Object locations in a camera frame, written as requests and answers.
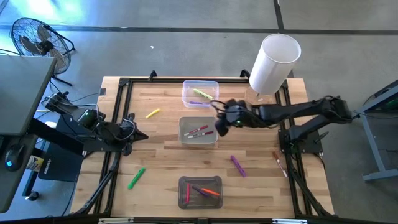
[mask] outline wooden table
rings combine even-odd
[[[98,99],[99,110],[111,120],[120,77],[104,77],[106,94]],[[308,101],[301,78],[287,80],[291,103]],[[220,83],[220,100],[244,99],[249,84]],[[277,128],[231,128],[215,146],[186,147],[178,141],[181,116],[214,116],[215,110],[184,107],[181,83],[135,83],[132,88],[130,113],[140,131],[149,139],[135,142],[130,156],[121,159],[112,216],[121,217],[211,217],[211,218],[287,218],[294,217],[289,181],[283,176],[272,151],[279,150]],[[123,92],[121,108],[126,91]],[[275,103],[274,96],[261,102]],[[161,111],[146,119],[156,108]],[[119,110],[121,122],[123,109]],[[302,124],[310,118],[297,118]],[[229,160],[234,155],[247,173],[241,177]],[[77,211],[94,192],[100,179],[103,152],[95,152],[83,161],[71,212]],[[284,156],[280,156],[285,166]],[[303,155],[309,189],[333,213],[325,171],[319,158]],[[132,190],[127,185],[137,171],[147,170]],[[178,180],[181,176],[211,177],[223,180],[224,205],[214,210],[182,210],[177,205]],[[106,201],[108,188],[103,197]],[[302,193],[298,190],[300,208],[304,211]]]

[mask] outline red marker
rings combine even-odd
[[[189,203],[189,184],[187,184],[187,196],[185,197],[185,203]]]
[[[184,136],[187,136],[187,135],[189,135],[189,134],[193,134],[193,133],[195,133],[195,132],[197,132],[197,131],[203,130],[203,129],[208,128],[208,127],[209,127],[208,125],[204,125],[203,127],[196,128],[195,130],[192,130],[192,131],[190,131],[190,132],[188,132],[188,133],[185,133]]]
[[[275,158],[275,160],[276,160],[276,163],[278,163],[279,168],[280,168],[281,171],[284,173],[285,177],[287,177],[287,174],[286,174],[284,168],[282,167],[282,165],[280,164],[280,160],[279,160],[278,155],[276,154],[276,152],[272,152],[272,155],[274,155],[274,158]]]
[[[204,136],[204,135],[213,134],[213,133],[214,133],[214,131],[208,131],[206,133],[200,133],[200,134],[194,134],[193,136],[188,136],[188,138],[195,138],[195,137]]]

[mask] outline gray floor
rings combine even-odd
[[[272,0],[48,0],[42,4],[39,7],[32,0],[10,0],[0,14],[0,25],[26,16],[49,24],[75,26],[277,28]],[[280,6],[288,29],[398,29],[395,0],[280,0]],[[0,30],[0,47],[14,50],[8,33]],[[165,76],[238,76],[243,68],[251,70],[261,41],[268,35],[61,33],[78,49],[70,68],[60,76],[74,86],[56,83],[71,92],[71,99],[98,92],[105,75],[148,75],[156,70]],[[310,99],[340,95],[353,110],[398,78],[396,35],[292,36],[302,46],[294,76],[305,79]],[[95,101],[93,96],[81,102]],[[58,116],[46,114],[41,120],[57,121]],[[322,131],[330,131],[322,143],[336,214],[398,223],[398,178],[369,184],[362,181],[363,174],[376,171],[376,163],[361,123],[332,124]],[[34,189],[42,199],[28,202],[20,196],[21,187],[10,210],[0,214],[0,220],[60,215],[73,190],[72,183],[38,180]]]

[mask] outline purple crayon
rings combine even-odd
[[[241,167],[241,165],[238,163],[238,161],[236,160],[236,158],[234,156],[231,156],[231,160],[232,162],[235,164],[236,168],[238,169],[238,171],[241,173],[242,177],[246,176],[246,173],[244,172],[243,168]]]
[[[191,100],[191,101],[189,101],[189,103],[190,103],[190,104],[204,104],[204,103],[200,103],[200,102],[197,102],[197,101],[192,101],[192,100]]]
[[[199,192],[201,195],[205,196],[205,197],[208,197],[208,196],[209,196],[208,193],[206,193],[206,192],[200,190],[200,188],[197,187],[197,186],[192,186],[192,188],[193,188],[194,190],[196,190],[197,192]]]

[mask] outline yellow crayon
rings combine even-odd
[[[146,116],[146,118],[148,119],[148,118],[150,118],[151,116],[153,116],[153,115],[155,115],[155,114],[157,114],[157,112],[159,112],[160,111],[160,109],[159,108],[157,108],[156,110],[154,110],[152,113],[150,113],[150,114],[148,114],[147,116]]]
[[[210,96],[209,94],[206,94],[206,93],[204,93],[204,92],[202,92],[202,91],[200,91],[200,90],[198,90],[198,89],[193,89],[193,91],[194,91],[195,93],[201,94],[202,96],[208,98],[209,100],[213,100],[213,97],[212,97],[212,96]]]

